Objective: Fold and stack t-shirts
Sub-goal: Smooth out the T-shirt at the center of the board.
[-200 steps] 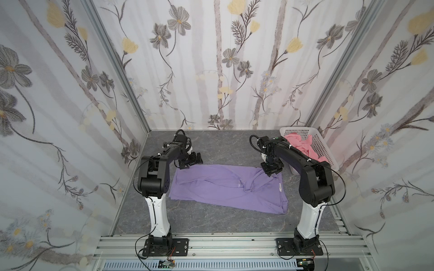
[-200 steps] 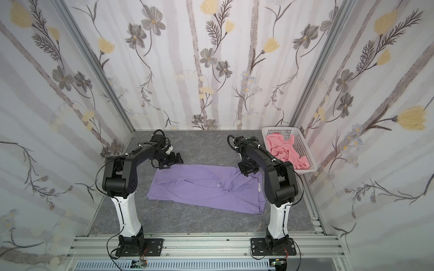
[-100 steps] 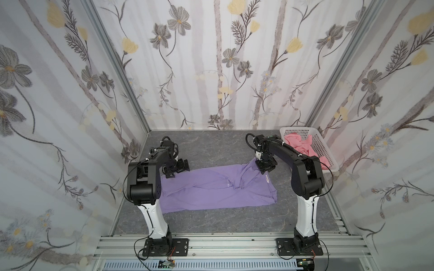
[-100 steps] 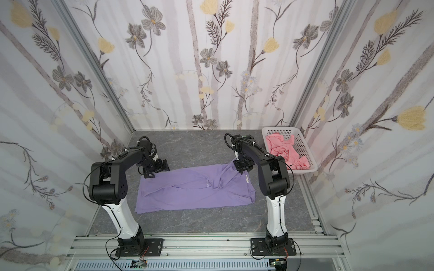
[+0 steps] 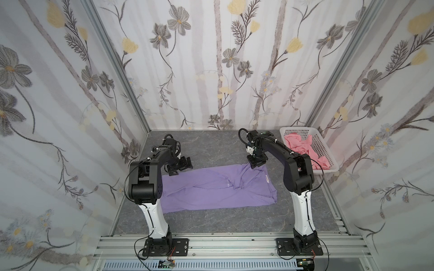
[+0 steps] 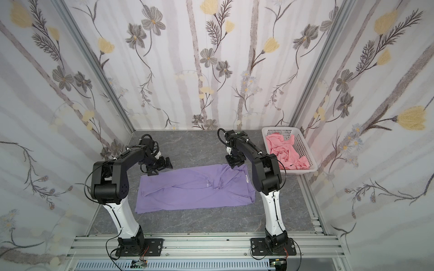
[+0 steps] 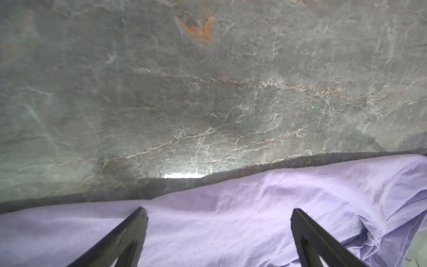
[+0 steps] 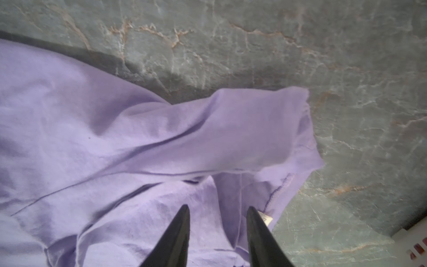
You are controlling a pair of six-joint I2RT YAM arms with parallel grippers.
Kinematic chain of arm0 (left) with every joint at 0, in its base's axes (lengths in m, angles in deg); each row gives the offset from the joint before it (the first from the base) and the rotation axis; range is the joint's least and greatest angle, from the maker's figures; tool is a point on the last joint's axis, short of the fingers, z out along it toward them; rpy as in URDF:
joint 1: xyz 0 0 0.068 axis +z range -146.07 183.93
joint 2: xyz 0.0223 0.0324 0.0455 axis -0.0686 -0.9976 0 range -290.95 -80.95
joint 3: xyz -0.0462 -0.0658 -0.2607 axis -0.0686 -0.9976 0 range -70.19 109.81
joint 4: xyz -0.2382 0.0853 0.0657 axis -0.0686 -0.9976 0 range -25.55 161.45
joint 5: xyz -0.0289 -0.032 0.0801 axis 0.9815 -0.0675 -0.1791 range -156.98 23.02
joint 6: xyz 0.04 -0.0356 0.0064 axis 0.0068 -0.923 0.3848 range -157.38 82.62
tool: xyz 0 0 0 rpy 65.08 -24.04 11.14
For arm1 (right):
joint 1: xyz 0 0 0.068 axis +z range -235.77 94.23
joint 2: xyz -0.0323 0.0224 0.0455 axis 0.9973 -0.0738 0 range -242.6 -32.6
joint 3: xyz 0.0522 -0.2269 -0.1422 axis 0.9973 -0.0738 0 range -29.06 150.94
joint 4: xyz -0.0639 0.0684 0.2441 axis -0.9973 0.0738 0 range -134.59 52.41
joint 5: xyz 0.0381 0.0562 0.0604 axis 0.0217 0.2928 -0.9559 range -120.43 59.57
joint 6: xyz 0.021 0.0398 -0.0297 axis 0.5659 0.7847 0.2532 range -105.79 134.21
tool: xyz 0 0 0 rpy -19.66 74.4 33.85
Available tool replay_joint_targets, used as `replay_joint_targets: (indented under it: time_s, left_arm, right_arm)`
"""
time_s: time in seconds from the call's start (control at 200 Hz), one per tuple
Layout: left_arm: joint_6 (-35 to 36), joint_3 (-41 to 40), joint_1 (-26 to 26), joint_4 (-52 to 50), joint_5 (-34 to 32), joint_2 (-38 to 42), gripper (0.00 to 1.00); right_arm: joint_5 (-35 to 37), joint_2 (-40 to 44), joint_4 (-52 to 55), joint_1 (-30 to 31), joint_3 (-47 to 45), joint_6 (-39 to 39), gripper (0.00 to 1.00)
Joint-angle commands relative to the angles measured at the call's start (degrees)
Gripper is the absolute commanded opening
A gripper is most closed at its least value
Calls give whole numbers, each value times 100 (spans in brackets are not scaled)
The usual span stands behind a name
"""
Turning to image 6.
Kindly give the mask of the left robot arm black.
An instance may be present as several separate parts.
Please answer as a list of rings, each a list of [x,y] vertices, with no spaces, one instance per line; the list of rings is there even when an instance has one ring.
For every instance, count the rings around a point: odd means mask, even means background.
[[[159,144],[150,134],[139,143],[107,160],[94,163],[90,184],[90,200],[104,207],[118,232],[115,256],[145,256],[162,243],[146,239],[142,227],[135,220],[128,202],[130,183],[128,170],[139,165],[146,176],[157,176],[164,169],[172,169],[170,158],[160,154]]]

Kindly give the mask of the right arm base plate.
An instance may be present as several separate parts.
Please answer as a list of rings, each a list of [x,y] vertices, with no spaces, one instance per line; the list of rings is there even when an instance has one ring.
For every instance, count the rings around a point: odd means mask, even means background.
[[[251,238],[250,251],[253,256],[296,256],[297,246],[292,238],[278,245],[273,245],[265,238]]]

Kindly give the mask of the purple t-shirt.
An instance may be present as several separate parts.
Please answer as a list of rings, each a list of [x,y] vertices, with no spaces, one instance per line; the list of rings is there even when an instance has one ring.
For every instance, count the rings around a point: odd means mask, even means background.
[[[228,164],[182,168],[143,175],[137,194],[137,214],[247,206],[255,203],[256,190],[246,165]]]

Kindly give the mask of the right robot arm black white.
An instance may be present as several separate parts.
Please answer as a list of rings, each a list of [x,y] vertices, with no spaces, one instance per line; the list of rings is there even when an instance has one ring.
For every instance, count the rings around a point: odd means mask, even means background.
[[[226,147],[226,161],[231,168],[243,165],[246,160],[251,162],[252,183],[261,195],[266,216],[265,244],[269,252],[277,253],[289,243],[280,208],[283,180],[278,158],[263,152],[243,131],[219,128],[217,135]]]

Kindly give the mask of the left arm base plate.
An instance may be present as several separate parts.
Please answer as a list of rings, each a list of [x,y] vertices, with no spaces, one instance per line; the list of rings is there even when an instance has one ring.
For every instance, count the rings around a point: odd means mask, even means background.
[[[115,251],[116,257],[132,256],[160,256],[163,248],[163,238],[141,239],[118,239],[118,248]]]

